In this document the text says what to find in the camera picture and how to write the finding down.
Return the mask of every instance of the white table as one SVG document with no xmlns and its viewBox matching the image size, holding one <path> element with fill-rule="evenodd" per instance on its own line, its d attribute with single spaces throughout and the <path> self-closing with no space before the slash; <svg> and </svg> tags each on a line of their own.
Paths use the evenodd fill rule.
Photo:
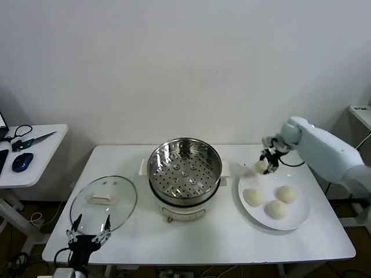
<svg viewBox="0 0 371 278">
<path fill-rule="evenodd" d="M 355 147 L 360 149 L 363 144 L 371 137 L 371 106 L 369 105 L 351 105 L 349 111 L 369 130 L 369 134 Z M 356 217 L 344 217 L 340 221 L 343 227 L 365 227 L 371 234 L 371 206 L 363 209 L 358 203 L 351 204 Z"/>
<path fill-rule="evenodd" d="M 6 158 L 0 174 L 0 216 L 4 218 L 0 226 L 0 232 L 8 222 L 27 235 L 26 243 L 22 249 L 22 252 L 26 253 L 31 252 L 33 245 L 46 242 L 49 235 L 43 235 L 37 227 L 31 225 L 29 221 L 24 219 L 16 211 L 22 210 L 23 205 L 8 189 L 30 187 L 36 184 L 68 130 L 67 125 L 40 125 L 32 126 L 32 128 L 32 132 L 17 140 L 21 139 L 22 141 L 27 141 L 31 138 L 37 138 L 53 131 L 56 131 L 56 133 L 43 142 L 33 145 L 22 152 L 12 152 L 9 142 L 0 143 L 0 150 L 9 150 L 8 157 Z M 16 127 L 10 127 L 7 136 L 13 136 L 15 129 Z M 32 152 L 34 158 L 27 170 L 21 173 L 15 173 L 12 170 L 12 163 L 14 159 L 23 152 Z"/>
<path fill-rule="evenodd" d="M 291 174 L 308 196 L 311 211 L 304 225 L 291 232 L 275 231 L 254 221 L 237 199 L 241 166 L 255 162 L 261 145 L 217 145 L 230 163 L 232 185 L 220 187 L 215 206 L 195 222 L 171 224 L 155 205 L 148 180 L 139 176 L 142 159 L 155 146 L 98 146 L 94 149 L 63 213 L 44 249 L 43 259 L 52 262 L 67 246 L 71 227 L 70 207 L 77 193 L 91 181 L 107 175 L 131 179 L 138 202 L 127 223 L 112 233 L 108 242 L 93 253 L 89 263 L 100 265 L 214 265 L 318 262 L 355 256 L 355 248 L 332 210 L 321 188 L 304 165 L 280 166 L 272 182 Z M 299 162 L 292 152 L 287 162 Z M 67 262 L 68 252 L 58 261 Z"/>
</svg>

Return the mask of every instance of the white robotic arm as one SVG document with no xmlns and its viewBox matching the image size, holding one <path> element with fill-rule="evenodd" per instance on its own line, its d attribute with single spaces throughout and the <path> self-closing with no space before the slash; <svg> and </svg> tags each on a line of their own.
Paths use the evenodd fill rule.
<svg viewBox="0 0 371 278">
<path fill-rule="evenodd" d="M 263 138 L 263 145 L 261 159 L 269 162 L 267 172 L 276 171 L 279 158 L 296 149 L 303 161 L 325 180 L 343 184 L 358 196 L 371 191 L 371 169 L 365 166 L 359 152 L 303 118 L 290 118 L 275 137 Z"/>
</svg>

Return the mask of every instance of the glass lid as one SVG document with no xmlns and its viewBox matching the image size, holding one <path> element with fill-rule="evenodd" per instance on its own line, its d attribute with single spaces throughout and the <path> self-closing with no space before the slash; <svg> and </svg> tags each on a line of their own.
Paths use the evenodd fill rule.
<svg viewBox="0 0 371 278">
<path fill-rule="evenodd" d="M 110 216 L 111 231 L 122 226 L 132 215 L 137 203 L 134 184 L 127 178 L 112 175 L 92 181 L 74 199 L 70 220 L 73 223 L 82 214 L 78 231 L 97 235 L 104 229 Z"/>
</svg>

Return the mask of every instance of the computer mouse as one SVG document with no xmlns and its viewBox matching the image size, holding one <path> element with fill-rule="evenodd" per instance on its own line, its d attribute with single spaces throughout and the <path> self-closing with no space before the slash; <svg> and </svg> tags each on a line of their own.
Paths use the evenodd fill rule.
<svg viewBox="0 0 371 278">
<path fill-rule="evenodd" d="M 24 171 L 28 168 L 33 158 L 34 154 L 31 152 L 22 153 L 13 161 L 12 170 L 17 173 Z"/>
</svg>

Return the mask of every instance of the white side table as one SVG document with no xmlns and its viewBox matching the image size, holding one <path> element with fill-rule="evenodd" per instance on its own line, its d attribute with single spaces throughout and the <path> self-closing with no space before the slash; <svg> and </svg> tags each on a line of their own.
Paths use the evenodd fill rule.
<svg viewBox="0 0 371 278">
<path fill-rule="evenodd" d="M 42 234 L 36 226 L 33 226 L 17 212 L 17 210 L 23 209 L 23 205 L 8 189 L 30 187 L 39 181 L 41 175 L 49 164 L 49 161 L 67 133 L 68 126 L 40 125 L 32 126 L 32 128 L 33 130 L 31 133 L 21 138 L 22 141 L 37 138 L 53 131 L 56 131 L 56 133 L 43 142 L 22 151 L 32 152 L 34 158 L 27 170 L 21 173 L 15 173 L 12 170 L 12 163 L 22 152 L 12 152 L 11 144 L 8 142 L 0 143 L 0 150 L 9 149 L 8 157 L 6 158 L 4 167 L 0 174 L 0 215 L 4 218 L 4 221 L 0 226 L 0 232 L 8 222 L 27 235 L 27 240 L 22 249 L 22 252 L 27 254 L 30 254 L 33 245 L 45 244 L 50 235 Z M 7 136 L 14 135 L 15 129 L 16 127 L 10 127 Z"/>
<path fill-rule="evenodd" d="M 371 106 L 351 105 L 349 111 L 370 130 L 369 134 L 356 147 L 359 149 L 371 137 Z M 363 209 L 359 204 L 352 204 L 352 207 L 358 215 L 340 218 L 343 227 L 365 227 L 371 234 L 371 206 Z"/>
</svg>

